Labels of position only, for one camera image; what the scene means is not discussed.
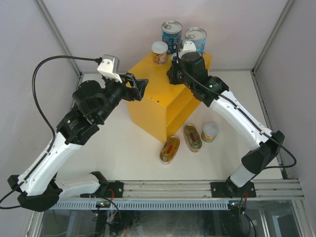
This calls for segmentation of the dark blue soup can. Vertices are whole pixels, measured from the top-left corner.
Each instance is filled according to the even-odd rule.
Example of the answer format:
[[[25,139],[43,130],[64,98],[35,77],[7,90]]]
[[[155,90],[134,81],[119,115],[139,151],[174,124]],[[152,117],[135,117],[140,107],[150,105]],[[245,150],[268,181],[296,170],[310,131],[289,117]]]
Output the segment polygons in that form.
[[[168,54],[176,52],[182,37],[182,24],[178,21],[166,21],[161,26],[162,41],[168,45]]]

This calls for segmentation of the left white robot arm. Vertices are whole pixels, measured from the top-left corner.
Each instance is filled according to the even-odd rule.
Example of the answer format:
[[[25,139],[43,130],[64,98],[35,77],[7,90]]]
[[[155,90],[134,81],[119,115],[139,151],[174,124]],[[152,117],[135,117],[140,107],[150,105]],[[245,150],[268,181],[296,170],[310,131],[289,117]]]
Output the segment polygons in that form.
[[[120,76],[121,82],[102,77],[105,87],[95,80],[81,83],[73,93],[74,106],[53,130],[47,148],[22,174],[11,175],[8,183],[19,192],[19,206],[43,212],[59,200],[73,196],[106,197],[109,182],[99,171],[74,181],[57,181],[60,167],[99,131],[99,126],[121,100],[141,101],[148,79],[137,79],[132,73]]]

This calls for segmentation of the light blue Progresso soup can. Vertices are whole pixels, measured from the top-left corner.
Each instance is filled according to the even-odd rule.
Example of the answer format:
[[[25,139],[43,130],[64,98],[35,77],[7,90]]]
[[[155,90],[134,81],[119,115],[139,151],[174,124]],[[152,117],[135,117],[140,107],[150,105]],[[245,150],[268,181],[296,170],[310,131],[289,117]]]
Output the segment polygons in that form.
[[[185,32],[185,39],[192,41],[197,49],[197,52],[202,56],[204,53],[207,33],[204,29],[193,27]]]

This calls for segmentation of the small green can white lid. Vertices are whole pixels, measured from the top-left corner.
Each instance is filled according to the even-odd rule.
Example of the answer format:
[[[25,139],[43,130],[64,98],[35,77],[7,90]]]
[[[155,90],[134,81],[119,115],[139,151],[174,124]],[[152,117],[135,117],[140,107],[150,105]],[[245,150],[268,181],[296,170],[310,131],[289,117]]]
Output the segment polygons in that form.
[[[180,59],[180,53],[179,52],[175,52],[171,55],[171,62],[176,62],[179,63],[179,59]]]

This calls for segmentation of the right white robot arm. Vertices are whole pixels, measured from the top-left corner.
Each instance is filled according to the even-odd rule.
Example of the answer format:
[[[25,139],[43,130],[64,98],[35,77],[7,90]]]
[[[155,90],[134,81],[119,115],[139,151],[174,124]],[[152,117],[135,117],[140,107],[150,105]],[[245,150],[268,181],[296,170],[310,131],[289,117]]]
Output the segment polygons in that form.
[[[185,85],[197,100],[221,115],[246,142],[249,152],[225,181],[225,193],[231,198],[240,196],[244,186],[279,154],[284,134],[261,125],[219,77],[208,74],[204,58],[198,53],[173,55],[166,74],[170,84]]]

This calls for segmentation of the gold oval fish tin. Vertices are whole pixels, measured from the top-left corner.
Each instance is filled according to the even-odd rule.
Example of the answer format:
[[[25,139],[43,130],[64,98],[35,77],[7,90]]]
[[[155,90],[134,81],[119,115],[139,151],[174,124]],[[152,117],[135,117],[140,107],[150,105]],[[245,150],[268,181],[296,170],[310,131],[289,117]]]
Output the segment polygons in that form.
[[[189,150],[194,153],[198,152],[202,147],[202,141],[196,127],[192,124],[186,124],[183,132]]]
[[[160,162],[163,164],[169,164],[173,161],[178,148],[180,146],[180,139],[176,136],[170,136],[163,148],[160,151],[159,159]]]

